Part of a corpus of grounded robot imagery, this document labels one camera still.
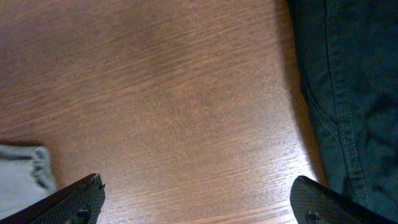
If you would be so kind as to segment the khaki shorts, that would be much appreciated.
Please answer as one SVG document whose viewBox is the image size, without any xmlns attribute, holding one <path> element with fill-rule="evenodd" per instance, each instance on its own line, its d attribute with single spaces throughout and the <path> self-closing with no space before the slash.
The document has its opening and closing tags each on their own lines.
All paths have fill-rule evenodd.
<svg viewBox="0 0 398 224">
<path fill-rule="evenodd" d="M 51 158 L 44 146 L 1 146 L 1 218 L 57 191 Z"/>
</svg>

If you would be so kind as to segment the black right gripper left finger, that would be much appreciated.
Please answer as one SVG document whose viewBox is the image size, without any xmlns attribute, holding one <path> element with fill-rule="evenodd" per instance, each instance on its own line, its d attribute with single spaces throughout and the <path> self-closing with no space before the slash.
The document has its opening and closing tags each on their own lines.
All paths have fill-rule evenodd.
<svg viewBox="0 0 398 224">
<path fill-rule="evenodd" d="M 90 174 L 37 203 L 1 220 L 13 223 L 97 223 L 105 201 L 99 174 Z"/>
</svg>

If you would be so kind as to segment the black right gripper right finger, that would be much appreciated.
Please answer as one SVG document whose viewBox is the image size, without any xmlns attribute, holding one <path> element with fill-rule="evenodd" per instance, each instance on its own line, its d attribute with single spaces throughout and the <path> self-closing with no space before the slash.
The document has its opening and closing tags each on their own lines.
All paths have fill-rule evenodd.
<svg viewBox="0 0 398 224">
<path fill-rule="evenodd" d="M 303 175 L 293 182 L 290 204 L 299 224 L 397 224 Z"/>
</svg>

